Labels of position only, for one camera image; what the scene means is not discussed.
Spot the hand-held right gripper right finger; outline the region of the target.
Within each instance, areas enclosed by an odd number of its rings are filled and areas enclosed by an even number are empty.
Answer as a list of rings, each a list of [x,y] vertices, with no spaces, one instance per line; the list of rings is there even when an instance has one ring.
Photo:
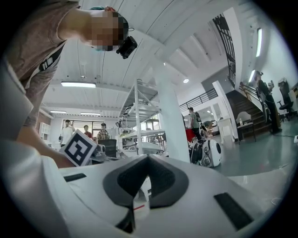
[[[266,223],[261,199],[217,171],[149,155],[152,197],[137,238],[251,238]]]

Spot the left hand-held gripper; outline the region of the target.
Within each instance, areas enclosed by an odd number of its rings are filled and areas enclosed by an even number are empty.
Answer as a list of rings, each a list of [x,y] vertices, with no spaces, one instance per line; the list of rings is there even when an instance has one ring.
[[[97,155],[105,154],[105,145],[97,144],[80,130],[76,130],[59,150],[75,166],[92,165]]]

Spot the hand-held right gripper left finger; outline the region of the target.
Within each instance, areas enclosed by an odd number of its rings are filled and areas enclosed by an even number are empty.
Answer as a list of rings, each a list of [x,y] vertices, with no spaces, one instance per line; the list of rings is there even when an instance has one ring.
[[[148,159],[60,169],[71,193],[64,197],[71,233],[141,233],[146,218],[134,212],[134,199],[148,176]]]

